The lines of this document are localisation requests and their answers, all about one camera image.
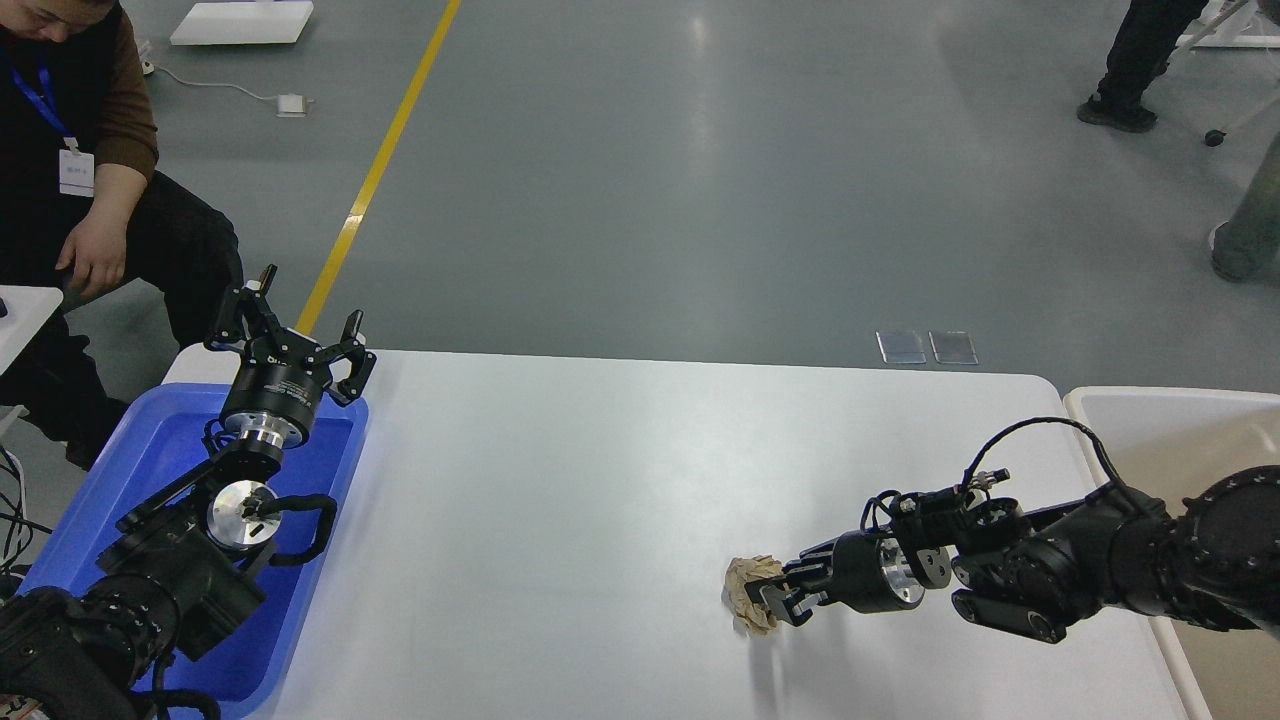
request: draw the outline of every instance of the person's leg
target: person's leg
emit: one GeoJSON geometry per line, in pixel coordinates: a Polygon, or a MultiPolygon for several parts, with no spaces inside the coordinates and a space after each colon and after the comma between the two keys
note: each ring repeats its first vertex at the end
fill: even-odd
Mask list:
{"type": "Polygon", "coordinates": [[[1229,281],[1257,274],[1280,249],[1280,135],[1271,141],[1244,199],[1213,241],[1213,270],[1229,281]]]}
{"type": "Polygon", "coordinates": [[[23,419],[67,442],[67,459],[86,470],[128,409],[108,397],[87,346],[87,337],[72,336],[55,315],[0,375],[0,405],[24,406],[23,419]]]}
{"type": "MultiPolygon", "coordinates": [[[[0,217],[0,282],[61,286],[54,264],[67,233],[88,210],[87,201],[74,200],[0,217]]],[[[72,336],[59,311],[0,375],[0,405],[24,406],[23,419],[50,439],[67,442],[67,459],[86,470],[128,407],[106,395],[87,346],[88,338],[72,336]]]]}
{"type": "Polygon", "coordinates": [[[178,345],[204,342],[227,287],[244,282],[230,220],[156,173],[129,220],[128,243],[125,272],[164,292],[178,345]]]}
{"type": "Polygon", "coordinates": [[[1178,36],[1204,10],[1207,0],[1133,0],[1107,54],[1107,73],[1098,82],[1097,99],[1076,115],[1093,124],[1128,132],[1146,132],[1156,114],[1142,106],[1142,94],[1160,74],[1178,36]]]}

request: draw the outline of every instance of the gray floor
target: gray floor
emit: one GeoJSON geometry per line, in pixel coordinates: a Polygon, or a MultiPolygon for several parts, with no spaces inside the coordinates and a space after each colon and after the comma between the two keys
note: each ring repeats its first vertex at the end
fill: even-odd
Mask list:
{"type": "MultiPolygon", "coordinates": [[[[168,45],[183,3],[125,6],[189,79],[316,99],[285,120],[148,81],[161,168],[236,222],[251,274],[280,265],[297,318],[445,1],[317,0],[296,46],[214,49],[168,45]]],[[[1084,126],[1125,6],[463,0],[316,334],[362,307],[375,347],[878,368],[876,331],[947,329],[972,372],[1062,392],[1277,392],[1280,273],[1217,279],[1204,234],[1280,109],[1201,137],[1280,60],[1199,51],[1148,92],[1155,132],[1084,126]]],[[[73,315],[122,397],[173,355],[157,301],[73,315]]],[[[82,474],[5,441],[56,521],[82,474]]]]}

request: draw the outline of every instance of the screw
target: screw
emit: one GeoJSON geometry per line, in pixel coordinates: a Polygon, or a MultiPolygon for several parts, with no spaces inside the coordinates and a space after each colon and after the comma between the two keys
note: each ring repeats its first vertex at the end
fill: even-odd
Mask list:
{"type": "Polygon", "coordinates": [[[1030,623],[1032,630],[1036,632],[1036,637],[1044,642],[1053,642],[1057,639],[1057,633],[1053,632],[1053,626],[1048,624],[1039,612],[1028,612],[1027,621],[1030,623]]]}
{"type": "Polygon", "coordinates": [[[951,605],[955,606],[956,612],[959,612],[961,618],[964,618],[969,623],[978,621],[978,614],[974,611],[973,603],[969,602],[969,600],[959,596],[952,597],[951,600],[952,600],[951,605]]]}

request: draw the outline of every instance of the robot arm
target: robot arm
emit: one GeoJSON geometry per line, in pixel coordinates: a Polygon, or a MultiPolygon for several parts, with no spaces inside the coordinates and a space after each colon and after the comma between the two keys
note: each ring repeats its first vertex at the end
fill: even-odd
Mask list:
{"type": "MultiPolygon", "coordinates": [[[[1088,433],[1060,419],[1016,427],[1034,421],[1088,433]]],[[[961,618],[1042,642],[1060,642],[1103,606],[1213,630],[1261,628],[1280,639],[1280,466],[1216,483],[1184,501],[1188,511],[1175,520],[1100,457],[1111,482],[1029,514],[1012,498],[991,498],[1005,470],[970,469],[938,492],[881,493],[868,501],[861,529],[801,552],[781,577],[748,583],[748,596],[801,625],[813,607],[835,602],[858,612],[911,610],[954,574],[965,585],[952,593],[961,618]]]]}
{"type": "Polygon", "coordinates": [[[186,706],[216,719],[212,698],[163,688],[173,651],[202,657],[264,602],[262,569],[324,551],[337,502],[279,497],[268,482],[284,450],[307,441],[323,395],[355,401],[376,359],[358,310],[330,347],[282,328],[265,299],[274,274],[268,266],[256,283],[229,288],[206,342],[241,355],[224,430],[206,430],[210,457],[116,521],[122,537],[97,559],[105,577],[83,597],[36,588],[0,607],[0,717],[148,720],[186,706]],[[329,365],[339,359],[352,373],[335,386],[329,365]],[[310,547],[280,553],[273,536],[288,511],[320,516],[310,547]],[[152,692],[132,692],[152,667],[152,692]]]}

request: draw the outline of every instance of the id badge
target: id badge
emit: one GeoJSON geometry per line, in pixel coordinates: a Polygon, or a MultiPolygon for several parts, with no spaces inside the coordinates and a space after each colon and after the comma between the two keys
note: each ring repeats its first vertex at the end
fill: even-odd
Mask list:
{"type": "Polygon", "coordinates": [[[93,154],[58,151],[58,192],[93,197],[93,154]]]}

